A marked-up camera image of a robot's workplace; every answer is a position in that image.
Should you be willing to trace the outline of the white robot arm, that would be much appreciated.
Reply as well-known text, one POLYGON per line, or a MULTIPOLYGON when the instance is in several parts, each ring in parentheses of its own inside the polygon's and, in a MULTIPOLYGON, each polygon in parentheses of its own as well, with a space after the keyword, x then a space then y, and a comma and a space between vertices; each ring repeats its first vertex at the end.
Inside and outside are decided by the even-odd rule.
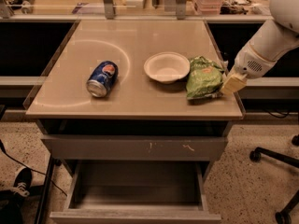
POLYGON ((299 0, 270 0, 269 10, 272 19, 237 53, 222 94, 242 90, 248 79, 263 77, 283 55, 299 47, 299 0))

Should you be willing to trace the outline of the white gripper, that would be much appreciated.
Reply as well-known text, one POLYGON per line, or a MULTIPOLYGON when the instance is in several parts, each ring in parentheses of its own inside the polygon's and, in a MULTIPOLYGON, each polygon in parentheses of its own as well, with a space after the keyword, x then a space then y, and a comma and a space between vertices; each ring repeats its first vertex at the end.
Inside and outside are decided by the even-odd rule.
POLYGON ((247 79, 263 77, 276 63, 267 61, 247 43, 236 55, 234 70, 225 79, 221 93, 229 95, 242 90, 247 85, 247 79))

